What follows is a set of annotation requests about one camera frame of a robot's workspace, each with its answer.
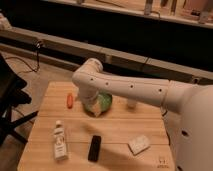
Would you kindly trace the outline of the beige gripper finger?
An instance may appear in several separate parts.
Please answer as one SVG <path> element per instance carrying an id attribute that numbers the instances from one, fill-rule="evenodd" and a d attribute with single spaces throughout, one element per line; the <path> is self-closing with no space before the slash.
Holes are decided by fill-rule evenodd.
<path id="1" fill-rule="evenodd" d="M 92 114 L 95 116 L 95 117 L 99 117 L 102 113 L 101 109 L 100 108 L 92 108 L 91 109 L 91 112 Z"/>

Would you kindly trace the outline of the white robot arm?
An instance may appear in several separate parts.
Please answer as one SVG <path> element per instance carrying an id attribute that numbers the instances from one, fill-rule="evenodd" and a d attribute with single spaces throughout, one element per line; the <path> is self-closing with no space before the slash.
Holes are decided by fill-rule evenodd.
<path id="1" fill-rule="evenodd" d="M 73 73 L 72 82 L 84 104 L 95 104 L 106 92 L 180 114 L 177 170 L 213 171 L 213 85 L 107 75 L 95 58 Z"/>

